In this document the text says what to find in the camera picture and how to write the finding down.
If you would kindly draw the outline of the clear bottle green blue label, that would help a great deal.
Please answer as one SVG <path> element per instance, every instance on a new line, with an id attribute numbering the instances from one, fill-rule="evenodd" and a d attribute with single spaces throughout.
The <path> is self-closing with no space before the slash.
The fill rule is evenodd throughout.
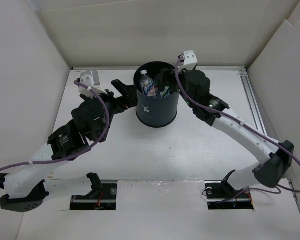
<path id="1" fill-rule="evenodd" d="M 159 91 L 159 88 L 156 87 L 155 91 L 156 91 L 156 97 L 157 98 L 165 98 L 165 97 L 168 97 L 170 95 L 170 87 L 169 86 L 165 86 L 162 91 Z"/>

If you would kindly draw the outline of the clear bottle orange blue label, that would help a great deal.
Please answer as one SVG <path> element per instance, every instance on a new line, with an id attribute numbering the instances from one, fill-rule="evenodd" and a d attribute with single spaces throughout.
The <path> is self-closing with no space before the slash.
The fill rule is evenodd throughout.
<path id="1" fill-rule="evenodd" d="M 139 86 L 141 92 L 147 97 L 156 98 L 157 92 L 154 80 L 148 75 L 147 70 L 141 70 L 140 75 Z"/>

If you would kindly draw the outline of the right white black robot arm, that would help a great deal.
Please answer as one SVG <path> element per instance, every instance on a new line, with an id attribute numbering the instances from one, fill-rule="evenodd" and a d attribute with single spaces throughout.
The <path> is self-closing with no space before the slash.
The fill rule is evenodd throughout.
<path id="1" fill-rule="evenodd" d="M 171 93 L 179 93 L 198 119 L 231 137 L 256 158 L 256 164 L 232 170 L 221 180 L 225 196 L 233 197 L 257 184 L 279 187 L 292 165 L 294 145 L 290 141 L 268 138 L 245 123 L 225 101 L 211 94 L 211 81 L 200 70 L 164 68 L 155 80 L 159 90 L 168 87 Z"/>

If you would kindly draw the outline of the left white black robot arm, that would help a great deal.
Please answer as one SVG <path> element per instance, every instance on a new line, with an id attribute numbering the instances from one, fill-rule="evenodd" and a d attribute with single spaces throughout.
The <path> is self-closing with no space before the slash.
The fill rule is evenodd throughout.
<path id="1" fill-rule="evenodd" d="M 83 196 L 99 201 L 103 197 L 104 187 L 96 173 L 70 179 L 48 176 L 106 141 L 114 115 L 137 106 L 137 86 L 113 80 L 111 84 L 121 94 L 115 97 L 113 92 L 81 79 L 74 84 L 82 91 L 83 103 L 71 112 L 72 119 L 66 125 L 48 137 L 44 148 L 51 151 L 51 157 L 0 168 L 0 189 L 5 191 L 0 198 L 2 210 L 26 213 L 54 198 Z"/>

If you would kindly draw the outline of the dark blue cylindrical bin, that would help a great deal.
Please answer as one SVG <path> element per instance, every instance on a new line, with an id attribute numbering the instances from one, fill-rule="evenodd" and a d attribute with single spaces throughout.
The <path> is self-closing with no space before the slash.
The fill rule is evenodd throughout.
<path id="1" fill-rule="evenodd" d="M 179 94 L 167 91 L 164 97 L 146 96 L 141 89 L 141 71 L 146 70 L 147 74 L 155 80 L 161 70 L 174 70 L 174 66 L 162 61 L 153 61 L 139 67 L 134 74 L 133 83 L 137 86 L 136 116 L 144 125 L 151 128 L 163 128 L 171 124 L 178 112 Z"/>

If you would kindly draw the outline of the aluminium rail right side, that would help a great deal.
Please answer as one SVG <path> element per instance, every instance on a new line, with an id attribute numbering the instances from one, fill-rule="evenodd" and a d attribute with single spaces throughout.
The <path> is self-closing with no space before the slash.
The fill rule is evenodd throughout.
<path id="1" fill-rule="evenodd" d="M 267 130 L 264 125 L 264 121 L 257 103 L 257 99 L 253 90 L 253 86 L 251 84 L 248 72 L 245 67 L 241 67 L 239 70 L 239 75 L 243 84 L 243 88 L 248 100 L 248 104 L 250 106 L 250 110 L 252 112 L 254 124 L 257 130 L 262 132 L 267 136 Z"/>

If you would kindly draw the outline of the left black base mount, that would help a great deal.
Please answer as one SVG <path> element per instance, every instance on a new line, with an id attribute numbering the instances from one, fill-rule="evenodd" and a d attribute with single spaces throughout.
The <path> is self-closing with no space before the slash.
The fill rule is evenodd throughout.
<path id="1" fill-rule="evenodd" d="M 103 192 L 97 197 L 73 195 L 70 200 L 71 211 L 115 211 L 117 206 L 118 182 L 101 182 Z"/>

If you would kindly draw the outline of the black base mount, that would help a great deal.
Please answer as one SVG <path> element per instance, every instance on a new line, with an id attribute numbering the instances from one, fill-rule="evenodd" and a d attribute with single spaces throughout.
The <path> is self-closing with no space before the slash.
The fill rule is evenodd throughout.
<path id="1" fill-rule="evenodd" d="M 118 182 L 101 182 L 103 192 L 97 197 L 73 195 L 70 200 L 71 211 L 115 211 L 117 206 Z"/>
<path id="2" fill-rule="evenodd" d="M 204 182 L 208 210 L 254 210 L 250 190 L 235 190 L 221 180 Z"/>

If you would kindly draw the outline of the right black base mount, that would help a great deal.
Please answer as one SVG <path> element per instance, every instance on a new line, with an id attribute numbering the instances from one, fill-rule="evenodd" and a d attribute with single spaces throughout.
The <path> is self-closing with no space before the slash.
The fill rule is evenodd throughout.
<path id="1" fill-rule="evenodd" d="M 250 190 L 235 190 L 221 180 L 204 182 L 208 210 L 254 210 Z"/>

